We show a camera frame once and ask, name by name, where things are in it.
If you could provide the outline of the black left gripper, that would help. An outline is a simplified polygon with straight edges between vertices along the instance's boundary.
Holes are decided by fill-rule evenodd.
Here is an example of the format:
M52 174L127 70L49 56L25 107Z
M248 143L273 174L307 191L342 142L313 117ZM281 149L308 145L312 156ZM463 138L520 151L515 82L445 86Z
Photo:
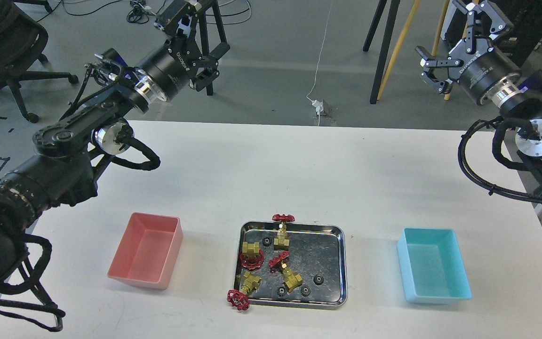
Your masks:
M219 77L219 60L230 50L221 42L208 55L189 38L201 13L197 0L174 0L156 15L155 28L168 40L155 48L137 64L137 92L153 101L169 102L185 87L213 92L212 83Z

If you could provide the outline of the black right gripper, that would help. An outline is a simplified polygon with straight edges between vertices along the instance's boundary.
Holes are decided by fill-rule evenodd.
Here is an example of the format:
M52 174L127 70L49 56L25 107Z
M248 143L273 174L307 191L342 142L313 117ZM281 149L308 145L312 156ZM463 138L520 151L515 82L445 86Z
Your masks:
M454 81L476 105L486 105L486 93L495 84L503 79L516 83L521 76L520 68L492 44L512 30L512 22L492 1L465 4L462 0L454 0L453 4L466 15L464 39L454 46L455 59L449 56L446 60L437 60L426 48L417 46L415 51L422 58L420 79L435 92L450 94L453 79L447 76L447 79L439 80L435 70L454 67ZM476 45L476 51L467 53L466 45Z

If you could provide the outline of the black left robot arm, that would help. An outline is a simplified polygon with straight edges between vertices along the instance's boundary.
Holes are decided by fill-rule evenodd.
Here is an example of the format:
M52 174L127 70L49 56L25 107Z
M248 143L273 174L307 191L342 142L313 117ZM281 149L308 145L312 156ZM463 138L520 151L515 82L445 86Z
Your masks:
M94 75L102 88L77 97L56 124L37 131L37 154L0 178L0 315L63 329L66 314L40 282L52 245L28 227L50 208L96 197L110 163L159 167L159 157L125 120L130 110L146 113L153 101L168 102L185 86L213 93L219 60L230 49L219 2L175 0L156 15L155 26L166 40L137 65L128 66L112 48L88 64L85 79Z

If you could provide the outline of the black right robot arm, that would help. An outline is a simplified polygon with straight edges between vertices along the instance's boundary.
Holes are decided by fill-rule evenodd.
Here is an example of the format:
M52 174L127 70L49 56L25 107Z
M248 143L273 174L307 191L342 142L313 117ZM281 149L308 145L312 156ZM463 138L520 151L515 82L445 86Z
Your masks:
M465 36L443 60L417 46L423 68L420 77L439 94L449 94L457 83L477 105L491 102L499 109L497 118L478 120L462 136L459 166L469 180L489 194L542 205L542 72L518 85L520 68L496 45L513 25L494 2L466 4L454 0L453 4L466 17ZM471 169L465 148L473 134L484 127L494 129L494 159L506 168L530 172L538 181L533 193L498 186Z

